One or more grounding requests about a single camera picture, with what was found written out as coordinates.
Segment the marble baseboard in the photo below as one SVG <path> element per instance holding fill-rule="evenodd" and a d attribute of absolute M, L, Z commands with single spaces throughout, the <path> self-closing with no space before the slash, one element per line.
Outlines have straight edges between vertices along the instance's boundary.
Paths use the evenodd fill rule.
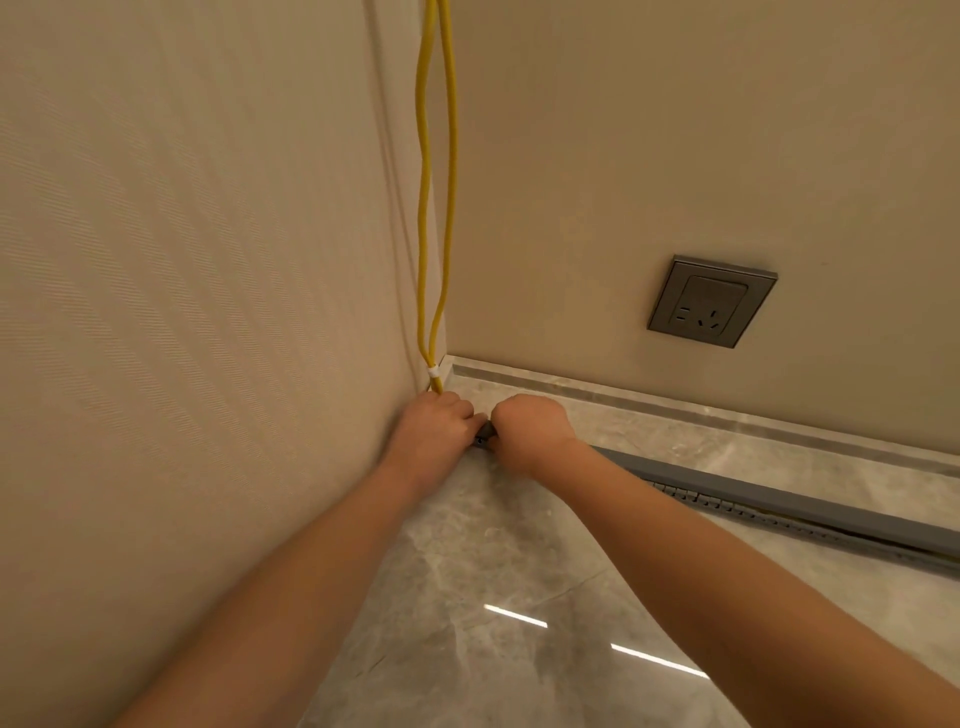
<path fill-rule="evenodd" d="M 805 448 L 873 460 L 887 465 L 960 478 L 960 455 L 911 448 L 818 427 L 794 425 L 717 407 L 645 395 L 563 376 L 544 375 L 462 356 L 448 355 L 444 358 L 444 364 L 452 374 L 458 376 L 509 384 L 533 392 L 606 404 L 618 409 L 643 412 L 679 422 L 704 425 Z"/>

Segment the outlet faceplate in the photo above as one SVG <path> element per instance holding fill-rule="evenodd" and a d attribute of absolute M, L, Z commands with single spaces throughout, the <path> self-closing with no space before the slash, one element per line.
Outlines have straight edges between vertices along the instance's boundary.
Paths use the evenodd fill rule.
<path fill-rule="evenodd" d="M 776 282 L 769 271 L 677 255 L 648 328 L 732 349 Z"/>

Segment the right hand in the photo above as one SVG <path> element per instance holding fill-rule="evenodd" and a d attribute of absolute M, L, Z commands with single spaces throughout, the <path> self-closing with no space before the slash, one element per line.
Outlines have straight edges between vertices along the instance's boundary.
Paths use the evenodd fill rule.
<path fill-rule="evenodd" d="M 541 464 L 557 448 L 577 441 L 564 406 L 547 397 L 513 395 L 493 408 L 496 437 L 489 447 L 511 473 L 538 479 Z"/>

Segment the beige wall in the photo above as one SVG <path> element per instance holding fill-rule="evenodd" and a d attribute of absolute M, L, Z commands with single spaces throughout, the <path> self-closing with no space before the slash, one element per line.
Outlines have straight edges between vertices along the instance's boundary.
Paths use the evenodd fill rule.
<path fill-rule="evenodd" d="M 0 724 L 103 724 L 425 381 L 417 7 L 366 11 L 0 9 Z"/>
<path fill-rule="evenodd" d="M 453 353 L 960 451 L 960 5 L 453 20 Z M 735 350 L 645 330 L 674 253 L 780 273 Z"/>

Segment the gray outlet frame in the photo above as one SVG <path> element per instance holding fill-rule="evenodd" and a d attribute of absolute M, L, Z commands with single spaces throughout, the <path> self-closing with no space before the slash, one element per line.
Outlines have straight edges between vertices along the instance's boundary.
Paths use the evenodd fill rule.
<path fill-rule="evenodd" d="M 737 304 L 723 333 L 716 338 L 699 337 L 689 329 L 674 328 L 670 325 L 673 311 L 677 307 L 680 296 L 684 292 L 687 279 L 691 276 L 725 280 L 731 283 L 743 283 L 747 286 L 747 293 L 740 303 Z M 760 304 L 766 299 L 767 294 L 770 293 L 777 279 L 778 276 L 776 273 L 762 271 L 758 268 L 745 268 L 739 265 L 717 263 L 711 260 L 689 257 L 687 255 L 674 255 L 670 265 L 670 272 L 667 274 L 666 282 L 660 291 L 660 297 L 657 299 L 657 305 L 654 306 L 654 311 L 650 316 L 650 322 L 647 324 L 647 328 L 651 331 L 659 331 L 660 333 L 668 333 L 672 336 L 680 336 L 684 339 L 700 341 L 704 344 L 715 344 L 716 346 L 732 349 L 740 340 L 747 325 L 754 319 L 756 312 L 760 308 Z"/>

